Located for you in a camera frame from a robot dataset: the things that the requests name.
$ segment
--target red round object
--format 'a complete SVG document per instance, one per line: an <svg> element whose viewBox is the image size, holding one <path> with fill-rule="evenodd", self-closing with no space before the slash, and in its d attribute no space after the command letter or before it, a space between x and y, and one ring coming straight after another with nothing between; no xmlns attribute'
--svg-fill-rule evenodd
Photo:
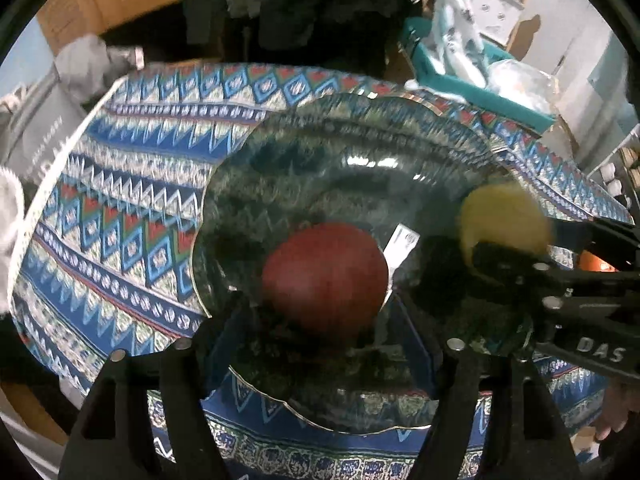
<svg viewBox="0 0 640 480"><path fill-rule="evenodd" d="M351 338L370 326L386 295L388 267L376 241L327 222L293 234L262 270L264 299L309 332Z"/></svg>

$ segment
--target red egg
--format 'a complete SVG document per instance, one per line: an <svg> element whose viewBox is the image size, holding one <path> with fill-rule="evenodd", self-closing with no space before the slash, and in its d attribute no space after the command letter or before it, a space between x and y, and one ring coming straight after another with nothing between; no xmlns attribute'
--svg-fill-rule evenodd
<svg viewBox="0 0 640 480"><path fill-rule="evenodd" d="M388 267L376 241L349 224L298 231L270 254L262 293L304 330L343 340L372 325L386 295Z"/></svg>

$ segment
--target clear plastic bag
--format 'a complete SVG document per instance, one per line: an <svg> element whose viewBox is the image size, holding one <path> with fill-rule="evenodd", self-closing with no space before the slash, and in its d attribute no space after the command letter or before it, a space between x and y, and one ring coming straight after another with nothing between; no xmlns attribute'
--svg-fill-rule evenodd
<svg viewBox="0 0 640 480"><path fill-rule="evenodd" d="M526 63L505 59L490 65L488 89L535 112L556 114L558 80Z"/></svg>

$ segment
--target table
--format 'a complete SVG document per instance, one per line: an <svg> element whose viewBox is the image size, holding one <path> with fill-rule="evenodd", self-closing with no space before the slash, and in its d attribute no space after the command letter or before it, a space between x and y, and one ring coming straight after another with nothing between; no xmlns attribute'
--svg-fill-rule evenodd
<svg viewBox="0 0 640 480"><path fill-rule="evenodd" d="M216 166L269 114L333 92L399 91L366 76L257 64L163 66L117 82L59 155L17 242L12 314L31 352L85 395L114 349L161 351L193 335L204 312L190 253ZM631 221L513 121L426 91L404 96L488 138L549 215ZM567 250L552 255L575 263ZM538 356L536 364L571 432L596 415L603 378L556 358ZM156 449L170 459L161 399L153 392L148 399ZM490 401L478 400L461 478L478 467ZM202 405L235 478L401 480L428 431L353 436L316 428L231 373Z"/></svg>

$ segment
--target metal bolt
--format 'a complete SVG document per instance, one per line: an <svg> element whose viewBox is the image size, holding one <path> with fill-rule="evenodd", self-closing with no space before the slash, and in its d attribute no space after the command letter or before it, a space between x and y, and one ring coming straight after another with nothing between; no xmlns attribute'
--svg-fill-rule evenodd
<svg viewBox="0 0 640 480"><path fill-rule="evenodd" d="M562 307L562 300L555 296L547 296L546 298L542 298L542 304L551 310L558 310Z"/></svg>
<svg viewBox="0 0 640 480"><path fill-rule="evenodd" d="M460 352L465 349L466 343L462 341L462 339L458 339L457 337L452 337L447 340L447 346L456 352Z"/></svg>
<svg viewBox="0 0 640 480"><path fill-rule="evenodd" d="M126 356L127 353L122 348L118 348L117 350L111 352L109 359L114 363L117 363L118 361L122 361Z"/></svg>
<svg viewBox="0 0 640 480"><path fill-rule="evenodd" d="M191 339L188 337L181 337L180 339L177 339L174 343L174 348L176 350L186 350L191 348Z"/></svg>

